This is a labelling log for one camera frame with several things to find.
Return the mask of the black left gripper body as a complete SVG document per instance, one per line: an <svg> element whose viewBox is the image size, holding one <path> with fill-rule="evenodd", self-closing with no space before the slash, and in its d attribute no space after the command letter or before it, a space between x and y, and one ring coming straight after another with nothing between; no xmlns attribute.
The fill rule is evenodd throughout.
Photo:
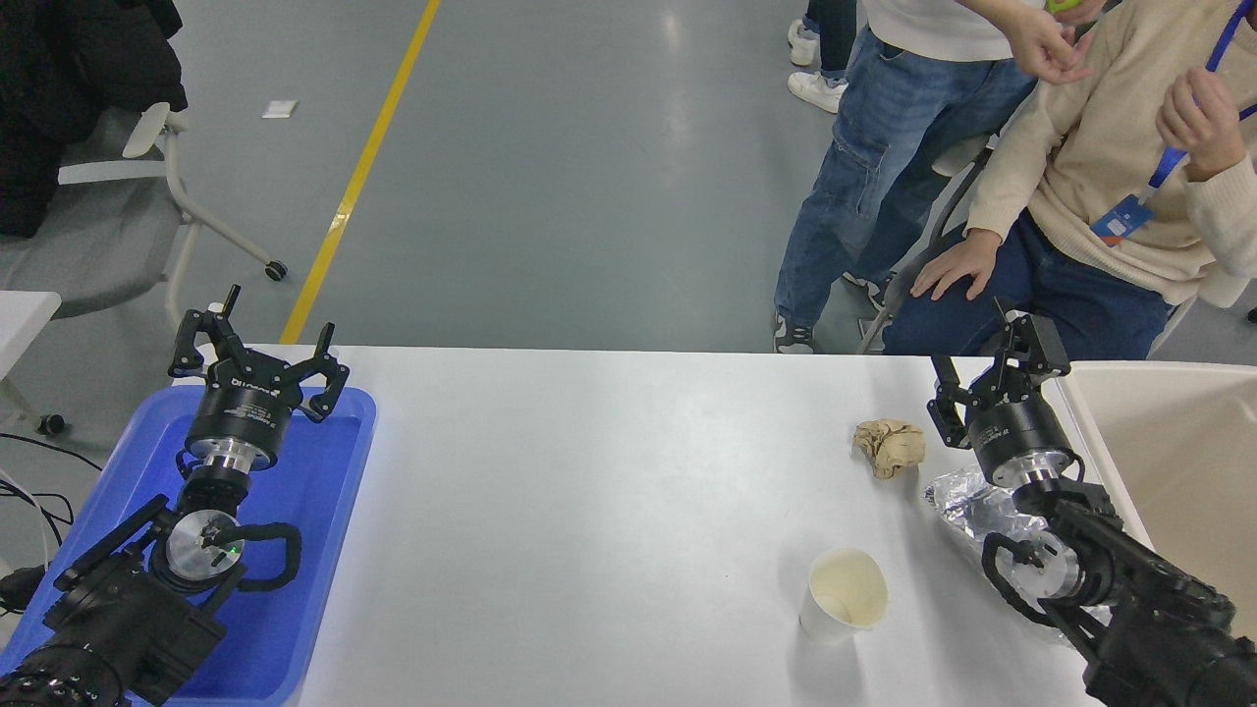
<svg viewBox="0 0 1257 707"><path fill-rule="evenodd" d="M282 387L272 376L250 382L238 364L220 359L207 366L205 395L185 448L207 460L214 447L234 440L254 449L255 464L274 464L295 408L300 408L300 385Z"/></svg>

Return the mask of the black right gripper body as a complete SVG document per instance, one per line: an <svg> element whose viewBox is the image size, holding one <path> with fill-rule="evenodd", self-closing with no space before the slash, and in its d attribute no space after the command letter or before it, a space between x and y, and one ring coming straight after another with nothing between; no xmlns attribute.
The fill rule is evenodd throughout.
<svg viewBox="0 0 1257 707"><path fill-rule="evenodd" d="M1043 379L978 379L965 413L970 448L988 482L1058 478L1072 465L1073 448L1055 409L1042 395Z"/></svg>

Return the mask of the person's hand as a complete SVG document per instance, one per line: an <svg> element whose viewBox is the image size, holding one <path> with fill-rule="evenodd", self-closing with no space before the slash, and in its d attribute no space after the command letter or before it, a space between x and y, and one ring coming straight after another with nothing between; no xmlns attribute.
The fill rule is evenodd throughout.
<svg viewBox="0 0 1257 707"><path fill-rule="evenodd" d="M1091 36L1077 39L1073 28L1060 26L1046 10L1014 5L1002 31L1019 68L1038 81L1061 86L1092 75L1085 64Z"/></svg>
<svg viewBox="0 0 1257 707"><path fill-rule="evenodd" d="M978 299L993 274L1003 242L1006 237L994 230L968 228L960 243L949 247L921 268L908 294L916 299L929 297L938 301L957 282L969 279L965 299Z"/></svg>
<svg viewBox="0 0 1257 707"><path fill-rule="evenodd" d="M1239 109L1221 77L1193 67L1168 86L1155 116L1166 147L1187 153L1187 180L1204 182L1247 161Z"/></svg>

